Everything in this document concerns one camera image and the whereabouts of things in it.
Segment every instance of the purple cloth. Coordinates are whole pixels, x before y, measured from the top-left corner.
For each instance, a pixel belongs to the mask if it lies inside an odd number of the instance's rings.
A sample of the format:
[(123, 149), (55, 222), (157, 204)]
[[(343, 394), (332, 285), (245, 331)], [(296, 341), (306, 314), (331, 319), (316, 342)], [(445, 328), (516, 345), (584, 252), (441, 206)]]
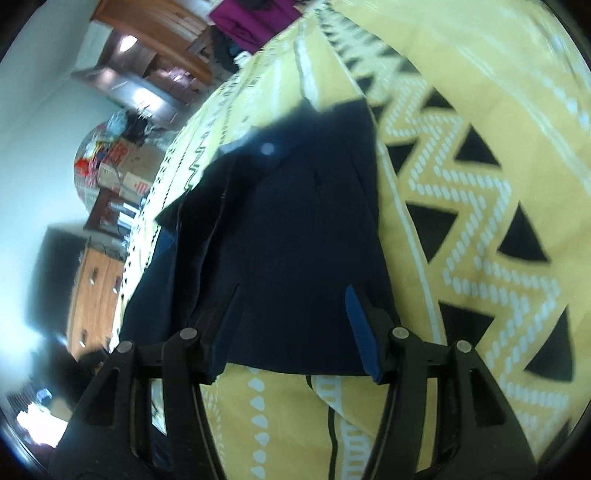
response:
[(293, 0), (271, 0), (268, 9), (248, 9), (236, 0), (223, 0), (209, 17), (244, 50), (254, 53), (301, 14)]

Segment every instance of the wooden cabinet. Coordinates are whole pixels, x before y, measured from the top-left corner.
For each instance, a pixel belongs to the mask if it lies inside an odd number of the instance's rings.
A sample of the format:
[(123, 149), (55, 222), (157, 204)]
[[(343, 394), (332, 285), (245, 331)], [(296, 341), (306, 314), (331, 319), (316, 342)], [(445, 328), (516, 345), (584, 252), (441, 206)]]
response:
[(67, 327), (68, 351), (78, 360), (111, 339), (123, 262), (87, 247), (76, 275)]
[(172, 0), (102, 0), (94, 18), (133, 35), (144, 46), (211, 84), (207, 63), (188, 51), (207, 24)]

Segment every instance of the ceiling light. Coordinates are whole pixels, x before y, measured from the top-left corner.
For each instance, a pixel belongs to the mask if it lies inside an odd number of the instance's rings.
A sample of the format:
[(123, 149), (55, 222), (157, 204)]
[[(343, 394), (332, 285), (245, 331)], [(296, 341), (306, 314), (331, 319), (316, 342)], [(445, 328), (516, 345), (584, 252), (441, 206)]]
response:
[(126, 35), (125, 37), (123, 37), (121, 43), (119, 44), (119, 51), (121, 53), (123, 53), (124, 51), (128, 51), (131, 47), (135, 45), (135, 42), (137, 41), (138, 39), (133, 37), (132, 35)]

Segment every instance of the black triangle pattern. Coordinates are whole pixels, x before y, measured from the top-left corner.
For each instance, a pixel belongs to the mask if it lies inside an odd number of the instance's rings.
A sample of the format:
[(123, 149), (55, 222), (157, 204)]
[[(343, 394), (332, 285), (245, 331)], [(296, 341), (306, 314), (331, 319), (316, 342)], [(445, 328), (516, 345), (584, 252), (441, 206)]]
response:
[(453, 345), (458, 340), (467, 340), (472, 345), (478, 345), (495, 319), (475, 310), (458, 308), (443, 302), (439, 302), (439, 310), (448, 345)]
[(379, 42), (381, 44), (385, 44), (384, 41), (381, 38), (379, 38), (377, 35), (371, 35), (371, 36), (369, 36), (367, 38), (367, 40), (365, 41), (365, 44), (367, 46), (369, 46), (369, 45), (371, 45), (372, 43), (375, 43), (375, 42)]
[(449, 230), (452, 229), (457, 213), (413, 203), (406, 205), (427, 262), (430, 262), (439, 251)]
[(375, 122), (378, 124), (379, 123), (379, 119), (382, 116), (382, 112), (384, 111), (384, 108), (386, 108), (386, 103), (383, 105), (376, 105), (371, 107), (371, 112), (373, 113), (374, 117), (375, 117)]
[(399, 57), (400, 53), (394, 50), (390, 45), (386, 45), (386, 50), (384, 50), (380, 55), (382, 57)]
[(468, 130), (466, 139), (456, 155), (456, 161), (484, 163), (495, 167), (501, 166), (473, 126), (470, 126), (470, 130)]
[(552, 333), (525, 370), (558, 382), (573, 380), (573, 352), (569, 334), (569, 315), (564, 309)]
[(363, 93), (367, 93), (367, 91), (371, 88), (371, 84), (373, 81), (374, 76), (372, 75), (371, 77), (364, 77), (357, 80), (357, 85), (359, 85), (359, 88), (361, 88), (361, 91)]
[(517, 205), (511, 225), (498, 248), (498, 252), (520, 260), (550, 263), (550, 259), (544, 252), (521, 203)]
[(564, 443), (566, 442), (566, 439), (569, 437), (569, 433), (570, 433), (570, 420), (568, 420), (560, 429), (560, 431), (556, 434), (556, 437), (554, 437), (552, 439), (552, 441), (550, 442), (550, 444), (546, 447), (546, 450), (544, 450), (544, 453), (542, 453), (542, 456), (540, 457), (540, 460), (538, 461), (538, 466), (542, 467), (544, 466), (546, 463), (548, 463), (550, 461), (550, 459), (556, 455), (558, 453), (558, 450), (560, 449), (560, 447), (562, 447), (564, 445)]
[(447, 108), (449, 110), (454, 110), (446, 98), (435, 88), (433, 89), (431, 96), (425, 102), (425, 105), (423, 105), (423, 109), (425, 108)]
[(352, 70), (353, 67), (355, 67), (355, 65), (357, 64), (357, 62), (359, 61), (359, 59), (353, 59), (353, 60), (349, 60), (345, 62), (345, 66), (349, 69)]
[(416, 144), (417, 140), (404, 145), (386, 145), (386, 148), (388, 149), (388, 153), (390, 155), (390, 162), (392, 162), (392, 166), (394, 167), (396, 175), (398, 175), (398, 172), (402, 170), (402, 167), (410, 158), (411, 153)]
[(398, 68), (398, 71), (403, 73), (419, 73), (417, 68), (409, 59), (404, 59), (402, 65), (400, 65), (400, 67)]

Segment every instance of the white wall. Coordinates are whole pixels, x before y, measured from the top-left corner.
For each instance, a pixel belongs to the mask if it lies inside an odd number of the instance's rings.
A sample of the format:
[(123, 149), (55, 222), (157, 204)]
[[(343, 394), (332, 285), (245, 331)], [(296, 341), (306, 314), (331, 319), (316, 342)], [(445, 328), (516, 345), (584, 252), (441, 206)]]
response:
[(0, 150), (0, 394), (28, 373), (35, 336), (22, 324), (43, 235), (48, 225), (87, 218), (73, 184), (76, 150), (92, 128), (117, 110), (69, 79)]
[(98, 0), (48, 0), (0, 63), (0, 147), (69, 76)]
[(75, 70), (89, 69), (98, 63), (112, 31), (113, 27), (99, 21), (93, 20), (89, 23), (74, 65)]

